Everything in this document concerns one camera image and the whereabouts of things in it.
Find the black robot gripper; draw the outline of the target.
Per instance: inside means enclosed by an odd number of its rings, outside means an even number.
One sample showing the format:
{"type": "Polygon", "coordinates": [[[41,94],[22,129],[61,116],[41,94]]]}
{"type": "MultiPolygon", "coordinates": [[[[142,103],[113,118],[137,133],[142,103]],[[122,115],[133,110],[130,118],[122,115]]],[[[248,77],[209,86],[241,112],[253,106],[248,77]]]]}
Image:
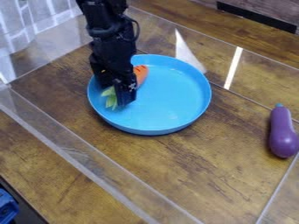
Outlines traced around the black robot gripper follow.
{"type": "Polygon", "coordinates": [[[92,37],[89,65],[101,88],[113,85],[116,105],[124,107],[136,99],[136,75],[130,58],[136,53],[136,21],[124,12],[126,0],[76,0],[86,19],[92,37]]]}

